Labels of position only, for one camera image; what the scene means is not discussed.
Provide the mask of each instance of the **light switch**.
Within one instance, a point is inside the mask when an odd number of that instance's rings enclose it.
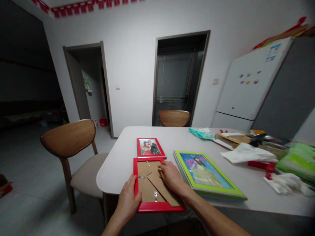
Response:
[[[214,84],[214,85],[219,84],[219,79],[214,79],[214,80],[213,80],[213,84]]]

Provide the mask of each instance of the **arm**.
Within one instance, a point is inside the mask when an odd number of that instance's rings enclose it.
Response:
[[[136,177],[136,175],[132,174],[122,188],[116,210],[101,236],[119,235],[124,226],[136,214],[142,200],[141,192],[136,197],[134,194]]]
[[[165,161],[159,166],[165,184],[185,201],[213,235],[249,235],[184,183],[176,166]]]

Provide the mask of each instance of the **photo of girl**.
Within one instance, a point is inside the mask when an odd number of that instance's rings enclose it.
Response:
[[[204,156],[186,153],[181,153],[180,155],[196,184],[231,188],[228,182]]]
[[[161,155],[154,139],[140,140],[141,155]]]

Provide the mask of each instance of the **chair backrest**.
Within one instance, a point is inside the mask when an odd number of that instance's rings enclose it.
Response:
[[[160,121],[163,126],[184,127],[190,118],[188,111],[162,110],[160,111]]]
[[[86,119],[51,129],[40,137],[40,141],[53,155],[68,158],[79,153],[91,143],[93,149],[96,149],[94,138],[94,122]]]

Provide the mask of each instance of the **chair seat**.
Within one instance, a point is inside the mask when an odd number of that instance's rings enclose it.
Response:
[[[108,153],[102,153],[90,157],[73,174],[70,185],[82,193],[102,199],[103,193],[96,184],[96,175],[107,156]]]

